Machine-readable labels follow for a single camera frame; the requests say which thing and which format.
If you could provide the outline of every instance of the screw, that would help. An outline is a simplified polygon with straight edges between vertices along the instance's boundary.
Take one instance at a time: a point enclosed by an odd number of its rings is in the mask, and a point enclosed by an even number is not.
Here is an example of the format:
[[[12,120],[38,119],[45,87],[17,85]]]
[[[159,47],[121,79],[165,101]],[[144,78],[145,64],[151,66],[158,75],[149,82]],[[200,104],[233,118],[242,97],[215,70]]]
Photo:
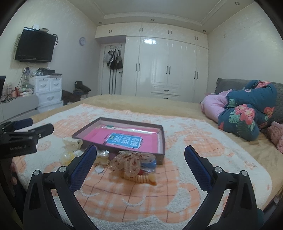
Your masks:
[[[67,170],[67,168],[65,166],[62,166],[59,168],[59,172],[65,172]]]
[[[37,176],[39,173],[40,173],[39,170],[35,170],[35,171],[33,172],[33,174],[34,174],[35,176]]]
[[[247,171],[245,171],[245,170],[243,170],[241,173],[242,173],[243,176],[247,176],[248,175]]]
[[[215,171],[218,172],[218,173],[221,173],[221,172],[222,172],[222,168],[220,168],[220,167],[215,167]]]

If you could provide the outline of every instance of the beige bed sheet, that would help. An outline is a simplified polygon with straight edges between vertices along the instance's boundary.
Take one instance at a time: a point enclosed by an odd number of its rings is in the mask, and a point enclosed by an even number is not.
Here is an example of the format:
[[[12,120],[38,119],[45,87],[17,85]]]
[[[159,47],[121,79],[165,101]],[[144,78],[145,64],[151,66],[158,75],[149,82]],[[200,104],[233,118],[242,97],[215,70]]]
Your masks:
[[[208,119],[200,109],[200,104],[187,103],[180,101],[170,101],[164,99],[119,96],[119,95],[99,95],[84,99],[70,105],[63,106],[42,114],[32,117],[34,123],[37,123],[47,117],[52,116],[58,112],[68,110],[76,107],[79,104],[90,104],[98,107],[111,108],[116,110],[131,110],[132,112],[182,116],[189,118],[196,118],[205,120],[215,128],[217,124]],[[269,173],[272,179],[272,191],[264,207],[281,191],[283,186],[283,154],[281,154],[276,147],[260,133],[255,141],[245,141],[234,134],[224,132],[229,138],[244,148],[253,158],[255,158]]]

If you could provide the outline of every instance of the white wall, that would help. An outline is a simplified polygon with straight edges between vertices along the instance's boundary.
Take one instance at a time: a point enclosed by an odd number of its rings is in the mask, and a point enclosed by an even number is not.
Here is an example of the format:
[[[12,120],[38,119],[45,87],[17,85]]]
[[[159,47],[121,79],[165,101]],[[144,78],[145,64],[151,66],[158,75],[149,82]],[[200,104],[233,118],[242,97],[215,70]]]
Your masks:
[[[63,89],[73,91],[76,80],[91,88],[90,96],[97,94],[100,45],[95,41],[96,25],[67,0],[28,0],[16,12],[0,37],[0,75],[6,82],[18,84],[23,62],[14,60],[14,44],[23,28],[39,24],[57,34],[58,45],[54,48],[52,62],[36,64],[50,67],[63,74]],[[79,38],[86,44],[80,46]]]
[[[257,3],[229,18],[208,35],[209,93],[217,78],[283,83],[283,41]]]

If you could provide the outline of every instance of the cabinet handle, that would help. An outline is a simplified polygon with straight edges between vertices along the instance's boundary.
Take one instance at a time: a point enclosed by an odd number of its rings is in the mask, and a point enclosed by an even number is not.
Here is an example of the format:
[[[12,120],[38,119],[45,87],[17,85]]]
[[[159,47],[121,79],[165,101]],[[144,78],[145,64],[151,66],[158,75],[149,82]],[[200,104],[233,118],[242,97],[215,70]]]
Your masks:
[[[47,100],[51,101],[54,98],[54,96],[52,97],[47,97]]]

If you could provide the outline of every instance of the wall-mounted tv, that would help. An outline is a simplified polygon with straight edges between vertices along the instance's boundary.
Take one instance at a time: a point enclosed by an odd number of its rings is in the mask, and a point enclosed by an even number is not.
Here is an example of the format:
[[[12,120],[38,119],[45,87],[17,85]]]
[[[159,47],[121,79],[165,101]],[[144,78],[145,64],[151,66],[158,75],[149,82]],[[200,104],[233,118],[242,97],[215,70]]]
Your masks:
[[[16,51],[15,60],[49,62],[52,60],[56,36],[25,27]]]

